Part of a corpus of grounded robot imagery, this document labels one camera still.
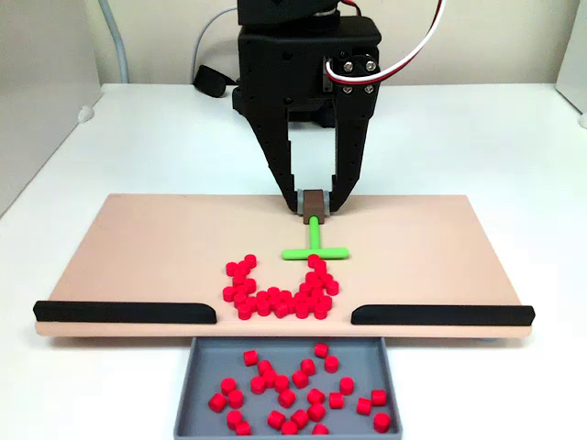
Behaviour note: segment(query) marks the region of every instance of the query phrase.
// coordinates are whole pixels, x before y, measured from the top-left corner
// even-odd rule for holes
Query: white tabletop
[[[229,97],[105,85],[0,219],[0,438],[171,439],[190,340],[49,339],[47,299],[109,193],[278,193]],[[404,439],[576,438],[587,366],[587,130],[549,84],[383,87],[355,193],[464,193],[522,303],[522,341],[389,340]],[[296,125],[327,188],[334,132]]]

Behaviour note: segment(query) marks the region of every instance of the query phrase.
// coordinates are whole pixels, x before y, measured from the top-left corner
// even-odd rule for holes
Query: screw
[[[377,69],[377,63],[373,60],[368,60],[367,64],[365,64],[365,69],[367,69],[367,72],[373,72]]]

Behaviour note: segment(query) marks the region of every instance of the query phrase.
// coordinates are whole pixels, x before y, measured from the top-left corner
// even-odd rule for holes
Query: gray plastic bin
[[[339,368],[335,374],[324,371],[324,360],[314,356],[316,342],[330,346],[330,354],[338,357]],[[300,367],[304,358],[312,358],[316,363],[317,373],[310,377],[310,384],[298,390],[291,384],[297,400],[289,408],[283,408],[277,402],[277,392],[267,389],[261,395],[250,391],[250,380],[258,375],[257,367],[245,367],[243,353],[256,350],[259,359],[268,359],[278,374],[291,375]],[[402,426],[393,384],[387,361],[387,352],[383,338],[299,338],[299,337],[198,337],[194,338],[190,360],[183,383],[182,398],[174,429],[175,440],[215,440],[234,437],[236,434],[227,427],[228,405],[222,413],[212,412],[208,408],[210,398],[220,392],[222,379],[231,377],[237,381],[238,388],[245,395],[245,403],[240,411],[250,423],[252,436],[270,440],[280,432],[267,425],[267,417],[272,410],[285,414],[288,418],[297,409],[307,410],[309,403],[307,393],[318,388],[328,396],[338,391],[340,378],[352,377],[355,390],[345,396],[345,407],[331,410],[325,402],[327,414],[321,421],[330,430],[329,437],[351,440],[383,439],[399,440]],[[371,415],[356,413],[359,397],[370,398],[371,390],[385,389],[389,397],[384,407],[372,407]],[[378,434],[373,429],[373,417],[376,413],[391,416],[392,427],[387,434]],[[310,422],[298,436],[311,435],[315,423]]]

